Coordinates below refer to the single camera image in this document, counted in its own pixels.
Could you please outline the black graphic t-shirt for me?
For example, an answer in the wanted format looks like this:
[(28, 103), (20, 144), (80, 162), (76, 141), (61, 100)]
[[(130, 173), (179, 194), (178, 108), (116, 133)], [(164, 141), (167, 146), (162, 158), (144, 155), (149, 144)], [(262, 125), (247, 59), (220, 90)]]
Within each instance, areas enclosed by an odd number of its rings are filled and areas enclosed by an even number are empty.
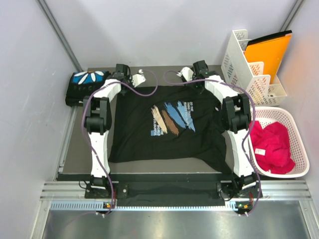
[(109, 161), (197, 158), (230, 174), (221, 103), (208, 90), (186, 86), (141, 87), (117, 95)]

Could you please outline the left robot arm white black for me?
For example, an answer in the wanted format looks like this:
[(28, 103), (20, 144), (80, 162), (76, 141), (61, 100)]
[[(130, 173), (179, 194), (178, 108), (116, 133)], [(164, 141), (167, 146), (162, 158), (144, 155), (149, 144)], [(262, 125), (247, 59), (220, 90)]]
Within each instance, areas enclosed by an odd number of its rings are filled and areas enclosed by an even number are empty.
[(87, 186), (90, 193), (114, 199), (114, 186), (108, 163), (108, 132), (112, 126), (110, 103), (124, 88), (132, 89), (131, 70), (128, 65), (117, 64), (114, 72), (87, 71), (78, 82), (88, 87), (84, 96), (82, 132), (92, 154), (91, 178)]

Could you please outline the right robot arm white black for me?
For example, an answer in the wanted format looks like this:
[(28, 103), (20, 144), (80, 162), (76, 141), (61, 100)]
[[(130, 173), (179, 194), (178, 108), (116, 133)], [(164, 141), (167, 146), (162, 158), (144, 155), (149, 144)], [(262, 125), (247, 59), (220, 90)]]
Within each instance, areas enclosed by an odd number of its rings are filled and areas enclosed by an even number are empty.
[(185, 77), (196, 89), (206, 89), (221, 103), (221, 122), (231, 140), (234, 156), (234, 179), (230, 185), (221, 186), (219, 194), (230, 200), (234, 196), (244, 197), (257, 184), (256, 171), (249, 153), (251, 115), (250, 97), (244, 90), (225, 83), (215, 71), (210, 71), (204, 60), (193, 63)]

